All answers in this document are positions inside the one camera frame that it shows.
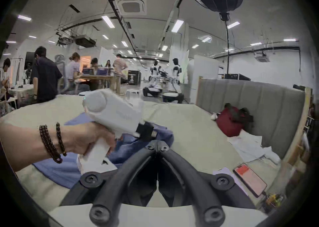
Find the person's left hand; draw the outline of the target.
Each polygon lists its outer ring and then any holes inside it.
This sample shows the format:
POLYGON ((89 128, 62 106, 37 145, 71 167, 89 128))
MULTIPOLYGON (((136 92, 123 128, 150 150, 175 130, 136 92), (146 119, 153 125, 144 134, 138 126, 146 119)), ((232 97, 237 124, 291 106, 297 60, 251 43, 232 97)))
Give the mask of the person's left hand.
POLYGON ((110 146, 110 150, 113 150, 116 146, 114 133, 96 122, 62 126, 61 137, 66 153, 72 152, 85 155, 89 147, 94 145, 99 139, 103 139, 104 143, 110 146))

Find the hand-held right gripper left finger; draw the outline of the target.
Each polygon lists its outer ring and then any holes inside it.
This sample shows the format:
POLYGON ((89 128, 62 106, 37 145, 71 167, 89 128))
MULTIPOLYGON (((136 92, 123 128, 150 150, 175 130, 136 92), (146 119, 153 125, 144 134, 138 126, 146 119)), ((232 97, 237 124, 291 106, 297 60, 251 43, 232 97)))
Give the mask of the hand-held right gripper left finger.
POLYGON ((145 207, 157 190, 158 141, 150 141, 117 170, 88 172, 62 200, 62 206, 92 204, 87 216, 94 225, 114 225, 122 203, 145 207))

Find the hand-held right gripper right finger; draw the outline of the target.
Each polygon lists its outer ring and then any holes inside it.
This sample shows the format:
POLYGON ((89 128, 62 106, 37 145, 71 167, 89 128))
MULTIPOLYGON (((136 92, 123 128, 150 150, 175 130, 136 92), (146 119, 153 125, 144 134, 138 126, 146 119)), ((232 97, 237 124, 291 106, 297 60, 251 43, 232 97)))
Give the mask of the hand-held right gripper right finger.
POLYGON ((197 225, 222 225, 226 219, 222 206, 256 209, 233 177, 199 172, 159 140, 158 185, 169 207, 192 205, 197 225))

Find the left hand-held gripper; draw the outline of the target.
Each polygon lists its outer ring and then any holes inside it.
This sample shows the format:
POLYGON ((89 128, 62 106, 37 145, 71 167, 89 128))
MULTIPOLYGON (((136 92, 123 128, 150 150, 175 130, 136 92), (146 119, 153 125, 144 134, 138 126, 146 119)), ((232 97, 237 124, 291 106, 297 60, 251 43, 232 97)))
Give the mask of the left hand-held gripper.
MULTIPOLYGON (((152 124, 142 120, 143 104, 139 91, 132 97, 129 96, 128 100, 110 89, 95 90, 83 97, 85 113, 94 122, 114 133, 116 139, 123 134, 130 134, 150 142, 155 139, 155 131, 152 124)), ((116 170, 117 167, 107 157, 109 151, 110 146, 103 138, 99 138, 84 156, 79 154, 77 166, 81 175, 116 170)))

